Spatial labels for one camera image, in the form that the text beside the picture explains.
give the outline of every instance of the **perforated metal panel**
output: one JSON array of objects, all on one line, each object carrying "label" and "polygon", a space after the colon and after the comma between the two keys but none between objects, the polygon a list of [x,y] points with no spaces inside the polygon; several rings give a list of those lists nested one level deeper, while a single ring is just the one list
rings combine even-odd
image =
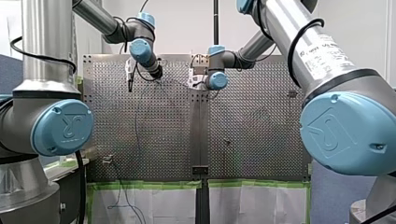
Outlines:
[{"label": "perforated metal panel", "polygon": [[[99,156],[89,166],[89,180],[191,179],[190,95],[178,83],[188,75],[183,57],[164,61],[161,83],[135,74],[133,92],[125,75],[128,55],[85,57],[84,94],[94,113]],[[109,155],[113,164],[103,164]]]},{"label": "perforated metal panel", "polygon": [[282,57],[227,74],[230,85],[210,102],[209,177],[307,179],[310,157],[299,133],[303,96]]},{"label": "perforated metal panel", "polygon": [[[209,178],[306,180],[310,157],[298,123],[303,96],[282,57],[242,73],[228,69],[230,85],[208,102],[179,83],[188,77],[190,55],[160,57],[163,84],[136,75],[128,92],[128,55],[86,56],[84,94],[98,154],[90,181],[192,179],[193,165],[208,165]],[[108,155],[114,164],[102,163]]]}]

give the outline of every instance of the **logo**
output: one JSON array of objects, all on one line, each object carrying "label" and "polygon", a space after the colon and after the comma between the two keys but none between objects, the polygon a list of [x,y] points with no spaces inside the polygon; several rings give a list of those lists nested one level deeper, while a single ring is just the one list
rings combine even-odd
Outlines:
[{"label": "logo", "polygon": [[83,125],[85,115],[64,115],[64,138],[73,138],[78,134]]},{"label": "logo", "polygon": [[355,142],[340,122],[336,110],[330,108],[308,125],[308,132],[326,157],[350,148]]}]

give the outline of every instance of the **blue joint cap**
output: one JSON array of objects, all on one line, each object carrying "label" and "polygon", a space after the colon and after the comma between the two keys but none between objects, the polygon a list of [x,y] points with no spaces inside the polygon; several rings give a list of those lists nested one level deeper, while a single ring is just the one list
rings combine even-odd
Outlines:
[{"label": "blue joint cap", "polygon": [[227,76],[222,72],[216,72],[209,78],[209,89],[219,91],[224,89],[228,84]]},{"label": "blue joint cap", "polygon": [[207,53],[212,56],[218,53],[221,53],[225,50],[225,47],[222,45],[213,45],[212,47],[209,48],[209,50],[207,51]]},{"label": "blue joint cap", "polygon": [[236,0],[236,8],[242,14],[248,14],[253,5],[253,0]]},{"label": "blue joint cap", "polygon": [[155,27],[155,19],[153,16],[151,16],[150,14],[148,14],[147,12],[139,12],[139,14],[137,15],[137,18],[148,22],[150,25],[152,25],[153,27]]},{"label": "blue joint cap", "polygon": [[78,100],[62,100],[49,106],[31,132],[33,150],[41,156],[64,156],[81,149],[93,127],[90,109]]},{"label": "blue joint cap", "polygon": [[147,63],[151,58],[151,46],[145,39],[137,38],[132,41],[130,51],[132,57],[138,63]]},{"label": "blue joint cap", "polygon": [[324,167],[343,175],[386,175],[396,170],[396,117],[377,101],[334,91],[303,110],[304,145]]}]

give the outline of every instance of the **black cable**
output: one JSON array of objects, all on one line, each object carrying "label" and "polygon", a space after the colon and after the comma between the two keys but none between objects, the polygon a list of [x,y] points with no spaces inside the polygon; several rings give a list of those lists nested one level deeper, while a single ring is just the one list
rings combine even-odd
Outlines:
[{"label": "black cable", "polygon": [[301,39],[301,37],[303,37],[303,35],[305,34],[305,32],[307,30],[309,30],[310,28],[314,27],[314,26],[318,26],[320,25],[321,27],[324,26],[324,20],[323,19],[314,19],[311,22],[309,22],[306,26],[304,26],[303,28],[301,28],[301,30],[297,33],[297,35],[294,37],[293,41],[291,42],[290,45],[290,49],[289,49],[289,54],[288,54],[288,68],[289,68],[289,75],[291,77],[291,79],[293,80],[294,84],[296,84],[296,86],[300,87],[300,84],[298,83],[296,76],[294,74],[294,70],[293,70],[293,55],[294,55],[294,51],[296,49],[296,46],[298,44],[298,41]]},{"label": "black cable", "polygon": [[138,65],[137,65],[137,62],[134,64],[134,70],[136,70],[137,74],[138,74],[143,80],[145,80],[145,81],[151,82],[151,81],[157,80],[157,78],[148,79],[148,78],[146,78],[146,77],[143,77],[142,74],[140,73],[140,70],[139,70],[139,67],[138,67]]},{"label": "black cable", "polygon": [[396,204],[393,205],[392,207],[390,207],[390,208],[378,213],[377,215],[375,215],[373,217],[370,217],[369,219],[363,221],[361,224],[372,224],[372,223],[378,221],[379,219],[381,219],[381,218],[383,218],[383,217],[385,217],[387,215],[390,215],[390,214],[392,214],[394,212],[396,212]]},{"label": "black cable", "polygon": [[[111,164],[114,165],[114,168],[115,168],[115,170],[116,170],[117,178],[118,178],[118,180],[120,181],[120,187],[119,187],[119,195],[117,196],[116,202],[115,202],[113,205],[108,206],[107,209],[130,207],[130,208],[132,209],[132,211],[134,211],[134,214],[135,214],[135,215],[137,216],[137,218],[139,219],[140,224],[147,224],[145,215],[144,215],[144,213],[142,212],[142,210],[140,210],[140,208],[138,208],[137,206],[131,205],[131,203],[129,202],[128,193],[127,193],[127,191],[126,191],[126,188],[123,187],[124,185],[122,184],[122,180],[121,180],[121,178],[120,178],[120,169],[119,169],[118,165],[117,165],[116,163],[114,163],[114,162],[112,162]],[[122,188],[123,191],[124,191],[125,200],[126,200],[126,202],[127,202],[128,205],[119,205],[119,203],[120,203],[120,196],[121,196],[121,188]],[[140,217],[140,215],[136,212],[136,210],[140,212],[140,214],[141,214],[142,217],[143,217],[143,220],[142,220],[142,218]]]},{"label": "black cable", "polygon": [[36,58],[38,60],[42,60],[42,61],[50,61],[50,62],[56,62],[56,63],[66,63],[68,65],[70,65],[73,69],[73,74],[75,74],[77,72],[77,67],[74,63],[66,60],[66,59],[57,59],[57,58],[52,58],[50,56],[46,56],[46,55],[38,55],[38,54],[33,54],[33,53],[29,53],[26,51],[23,51],[19,48],[17,48],[15,46],[15,44],[17,44],[18,42],[20,42],[22,40],[22,36],[12,40],[9,45],[11,46],[12,49],[14,49],[15,51],[17,51],[18,53],[25,55],[25,56],[29,56],[32,58]]},{"label": "black cable", "polygon": [[146,4],[148,3],[149,0],[146,0],[145,3],[143,3],[143,6],[140,8],[140,12],[143,11],[143,9],[145,9]]},{"label": "black cable", "polygon": [[81,157],[81,152],[76,152],[76,160],[78,164],[78,171],[79,171],[79,211],[78,211],[78,224],[84,224],[84,217],[85,217],[85,204],[86,204],[86,180],[85,180],[85,168],[84,162]]},{"label": "black cable", "polygon": [[196,57],[199,57],[199,56],[204,56],[204,55],[202,55],[202,54],[195,54],[195,55],[192,57],[192,59],[191,59],[190,68],[192,68],[192,65],[194,64],[195,58],[196,58]]},{"label": "black cable", "polygon": [[277,45],[274,46],[273,50],[271,50],[271,52],[267,56],[257,59],[256,62],[261,62],[261,61],[264,61],[265,59],[271,57],[271,55],[275,52],[276,47],[277,47]]},{"label": "black cable", "polygon": [[220,93],[220,91],[217,91],[217,92],[215,93],[214,96],[212,96],[212,97],[206,97],[206,99],[208,99],[208,100],[214,100],[214,99],[216,99],[216,97],[218,97],[219,93]]},{"label": "black cable", "polygon": [[262,30],[262,33],[270,40],[274,41],[274,39],[268,35],[268,33],[265,31],[264,25],[262,23],[262,0],[257,0],[257,4],[256,4],[256,8],[257,8],[257,17],[259,18],[259,26],[260,29]]},{"label": "black cable", "polygon": [[128,31],[126,28],[126,23],[125,21],[120,18],[120,17],[113,17],[116,20],[121,21],[121,33],[122,33],[122,37],[124,38],[124,43],[122,44],[121,48],[120,48],[120,52],[119,54],[121,54],[122,49],[124,49],[124,53],[127,52],[127,48],[128,48]]}]

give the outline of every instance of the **label sticker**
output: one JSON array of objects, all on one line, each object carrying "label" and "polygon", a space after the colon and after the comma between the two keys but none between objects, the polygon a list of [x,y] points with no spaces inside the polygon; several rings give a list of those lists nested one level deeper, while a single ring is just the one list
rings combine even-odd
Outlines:
[{"label": "label sticker", "polygon": [[349,60],[331,36],[320,35],[320,41],[299,52],[303,63],[314,78],[342,71],[355,64]]}]

